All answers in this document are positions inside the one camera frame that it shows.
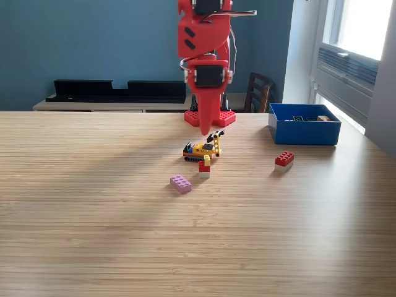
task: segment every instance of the yellow lego brick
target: yellow lego brick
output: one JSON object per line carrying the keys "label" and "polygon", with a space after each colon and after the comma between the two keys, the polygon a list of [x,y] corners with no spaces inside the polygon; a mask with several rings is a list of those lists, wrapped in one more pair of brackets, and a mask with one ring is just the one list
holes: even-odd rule
{"label": "yellow lego brick", "polygon": [[210,157],[208,155],[204,156],[205,167],[210,166]]}
{"label": "yellow lego brick", "polygon": [[192,153],[197,154],[197,155],[212,155],[213,150],[204,150],[204,144],[195,144],[192,148]]}

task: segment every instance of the red lego base plate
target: red lego base plate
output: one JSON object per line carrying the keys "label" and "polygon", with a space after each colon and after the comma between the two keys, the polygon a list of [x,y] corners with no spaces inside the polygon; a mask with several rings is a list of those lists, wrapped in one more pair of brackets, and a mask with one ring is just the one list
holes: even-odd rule
{"label": "red lego base plate", "polygon": [[[186,111],[184,120],[194,127],[199,127],[198,111]],[[233,111],[221,111],[220,119],[213,122],[214,126],[226,127],[236,121],[236,114]]]}

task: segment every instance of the yellow lego vehicle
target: yellow lego vehicle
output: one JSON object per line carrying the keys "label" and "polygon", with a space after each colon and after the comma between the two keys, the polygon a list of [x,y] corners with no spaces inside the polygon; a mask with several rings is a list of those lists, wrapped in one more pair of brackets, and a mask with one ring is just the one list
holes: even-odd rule
{"label": "yellow lego vehicle", "polygon": [[191,142],[189,142],[183,150],[184,159],[189,162],[199,162],[204,160],[206,155],[211,159],[213,154],[215,154],[216,157],[220,157],[222,154],[222,150],[220,148],[220,136],[224,134],[224,130],[214,132],[206,140],[207,144],[195,144],[191,146]]}

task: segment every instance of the black lego piece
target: black lego piece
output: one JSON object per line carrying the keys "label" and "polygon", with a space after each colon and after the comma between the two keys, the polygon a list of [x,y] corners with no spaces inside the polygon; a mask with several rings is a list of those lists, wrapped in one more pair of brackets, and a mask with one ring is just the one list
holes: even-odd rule
{"label": "black lego piece", "polygon": [[190,111],[198,111],[197,97],[192,94]]}
{"label": "black lego piece", "polygon": [[223,95],[223,103],[222,103],[221,111],[230,111],[230,109],[228,109],[228,99],[226,94]]}
{"label": "black lego piece", "polygon": [[196,86],[202,88],[219,87],[223,83],[223,66],[202,65],[196,66]]}
{"label": "black lego piece", "polygon": [[194,12],[199,15],[207,15],[221,9],[220,0],[197,0]]}
{"label": "black lego piece", "polygon": [[189,149],[191,149],[191,142],[189,142],[183,150],[183,153],[188,153]]}
{"label": "black lego piece", "polygon": [[209,143],[209,142],[212,142],[213,140],[215,140],[214,137],[213,137],[214,135],[215,135],[214,133],[210,134],[208,139],[206,140],[206,142]]}

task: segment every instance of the lego brick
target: lego brick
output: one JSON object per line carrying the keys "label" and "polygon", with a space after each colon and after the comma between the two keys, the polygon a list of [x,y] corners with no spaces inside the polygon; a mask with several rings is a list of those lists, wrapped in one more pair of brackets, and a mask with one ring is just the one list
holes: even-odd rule
{"label": "lego brick", "polygon": [[317,120],[319,122],[331,122],[332,121],[328,116],[318,116]]}
{"label": "lego brick", "polygon": [[294,161],[289,163],[287,166],[279,166],[275,164],[275,171],[286,172],[294,165]]}
{"label": "lego brick", "polygon": [[189,142],[183,150],[184,153],[192,153],[191,142]]}
{"label": "lego brick", "polygon": [[204,150],[213,150],[214,145],[213,144],[204,144],[202,147]]}
{"label": "lego brick", "polygon": [[214,145],[210,145],[210,150],[206,150],[204,149],[205,144],[195,144],[195,146],[192,148],[192,152],[194,154],[198,154],[198,155],[202,155],[202,157],[204,157],[204,155],[209,155],[211,156],[213,154],[213,147]]}
{"label": "lego brick", "polygon": [[199,178],[210,178],[210,172],[200,172]]}
{"label": "lego brick", "polygon": [[204,156],[205,166],[210,166],[210,157],[208,155]]}
{"label": "lego brick", "polygon": [[170,183],[180,194],[185,194],[192,190],[191,183],[181,175],[172,176]]}
{"label": "lego brick", "polygon": [[199,172],[210,172],[210,166],[205,166],[204,161],[198,162]]}
{"label": "lego brick", "polygon": [[275,159],[275,164],[285,167],[294,159],[295,159],[295,155],[293,153],[284,152],[278,158]]}

